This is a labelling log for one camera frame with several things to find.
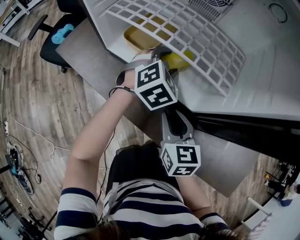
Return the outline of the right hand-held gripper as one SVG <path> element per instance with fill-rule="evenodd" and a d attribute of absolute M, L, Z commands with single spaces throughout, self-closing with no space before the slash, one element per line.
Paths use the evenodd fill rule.
<path fill-rule="evenodd" d="M 164 111 L 162 136 L 160 157 L 168 176 L 193 175 L 201 166 L 201 150 L 189 120 L 177 110 Z"/>

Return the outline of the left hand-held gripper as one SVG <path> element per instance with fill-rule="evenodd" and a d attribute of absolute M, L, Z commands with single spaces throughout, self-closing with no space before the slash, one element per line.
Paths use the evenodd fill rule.
<path fill-rule="evenodd" d="M 147 65 L 135 68 L 135 94 L 150 109 L 156 110 L 178 101 L 178 88 L 170 73 L 178 69 L 170 69 L 162 56 L 171 54 L 172 50 L 160 45 L 156 47 Z"/>

